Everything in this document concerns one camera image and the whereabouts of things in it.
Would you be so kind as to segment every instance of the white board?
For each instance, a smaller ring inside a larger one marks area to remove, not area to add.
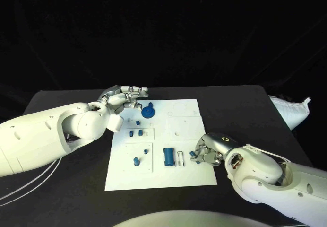
[[[146,119],[136,109],[126,108],[120,113],[124,124],[113,139],[105,190],[216,185],[213,166],[196,164],[189,159],[189,152],[205,134],[198,101],[140,101],[143,107],[149,106],[149,102],[156,110],[153,118]],[[164,148],[174,149],[176,166],[164,166]],[[179,166],[179,151],[183,152],[185,166]],[[134,166],[136,157],[140,159],[138,166]]]

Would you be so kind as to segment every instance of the blue part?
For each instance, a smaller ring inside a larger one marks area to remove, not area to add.
[[[143,108],[141,116],[144,118],[151,118],[154,116],[154,108],[153,108],[153,104],[151,103],[149,103],[149,106]]]
[[[140,160],[138,160],[138,158],[136,157],[134,158],[134,166],[138,166],[140,165]]]
[[[192,151],[189,154],[190,154],[190,156],[196,156],[195,151]]]
[[[176,166],[174,149],[173,148],[164,148],[163,153],[164,153],[164,166]]]

